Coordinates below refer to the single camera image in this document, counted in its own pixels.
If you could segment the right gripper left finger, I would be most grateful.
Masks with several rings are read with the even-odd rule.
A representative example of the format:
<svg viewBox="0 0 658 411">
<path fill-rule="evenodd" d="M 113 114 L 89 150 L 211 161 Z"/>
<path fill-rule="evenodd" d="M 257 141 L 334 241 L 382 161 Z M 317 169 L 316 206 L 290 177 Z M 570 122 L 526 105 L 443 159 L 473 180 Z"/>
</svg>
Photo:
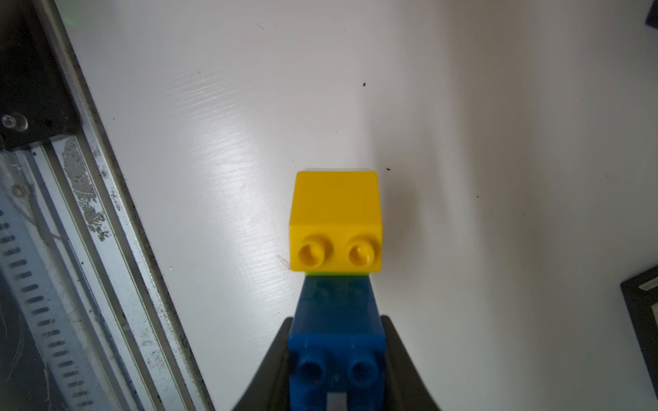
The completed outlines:
<svg viewBox="0 0 658 411">
<path fill-rule="evenodd" d="M 290 406 L 288 337 L 293 318 L 286 318 L 235 411 L 288 411 Z"/>
</svg>

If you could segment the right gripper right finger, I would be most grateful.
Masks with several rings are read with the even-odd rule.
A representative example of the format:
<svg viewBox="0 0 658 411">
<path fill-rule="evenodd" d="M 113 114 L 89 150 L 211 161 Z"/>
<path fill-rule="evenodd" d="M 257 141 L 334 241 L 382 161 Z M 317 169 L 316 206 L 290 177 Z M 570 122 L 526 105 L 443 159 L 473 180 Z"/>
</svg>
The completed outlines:
<svg viewBox="0 0 658 411">
<path fill-rule="evenodd" d="M 381 317 L 387 339 L 384 409 L 387 411 L 440 411 L 397 332 L 391 318 Z"/>
</svg>

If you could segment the dark blue lego brick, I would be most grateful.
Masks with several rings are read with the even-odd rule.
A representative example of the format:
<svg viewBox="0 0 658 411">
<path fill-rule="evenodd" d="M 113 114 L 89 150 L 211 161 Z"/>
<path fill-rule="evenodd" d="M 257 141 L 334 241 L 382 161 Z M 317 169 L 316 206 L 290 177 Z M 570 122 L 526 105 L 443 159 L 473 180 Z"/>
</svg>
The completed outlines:
<svg viewBox="0 0 658 411">
<path fill-rule="evenodd" d="M 290 406 L 384 408 L 386 334 L 369 277 L 306 277 L 288 337 Z"/>
</svg>

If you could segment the yellow lego brick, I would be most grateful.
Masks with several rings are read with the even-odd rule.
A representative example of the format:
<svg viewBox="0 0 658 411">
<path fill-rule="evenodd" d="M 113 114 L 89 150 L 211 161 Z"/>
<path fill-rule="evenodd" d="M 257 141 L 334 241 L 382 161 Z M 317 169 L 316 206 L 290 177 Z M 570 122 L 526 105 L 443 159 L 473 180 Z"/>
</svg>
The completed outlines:
<svg viewBox="0 0 658 411">
<path fill-rule="evenodd" d="M 383 225 L 374 171 L 300 171 L 289 222 L 290 267 L 308 274 L 379 272 Z"/>
</svg>

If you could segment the lime lego brick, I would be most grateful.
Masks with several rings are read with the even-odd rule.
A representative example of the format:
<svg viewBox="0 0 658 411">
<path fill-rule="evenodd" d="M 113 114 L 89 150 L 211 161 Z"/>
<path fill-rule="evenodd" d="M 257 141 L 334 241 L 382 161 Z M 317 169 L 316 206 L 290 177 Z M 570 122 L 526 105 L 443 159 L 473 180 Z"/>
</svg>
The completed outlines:
<svg viewBox="0 0 658 411">
<path fill-rule="evenodd" d="M 369 277 L 368 272 L 306 272 L 306 277 Z"/>
</svg>

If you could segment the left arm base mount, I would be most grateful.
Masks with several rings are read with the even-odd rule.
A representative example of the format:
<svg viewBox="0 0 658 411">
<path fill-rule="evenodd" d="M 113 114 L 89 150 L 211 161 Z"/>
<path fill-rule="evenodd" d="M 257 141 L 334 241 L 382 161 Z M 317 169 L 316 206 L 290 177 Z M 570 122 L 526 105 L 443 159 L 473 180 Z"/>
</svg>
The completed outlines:
<svg viewBox="0 0 658 411">
<path fill-rule="evenodd" d="M 80 121 L 33 1 L 1 3 L 1 147 L 73 135 Z"/>
</svg>

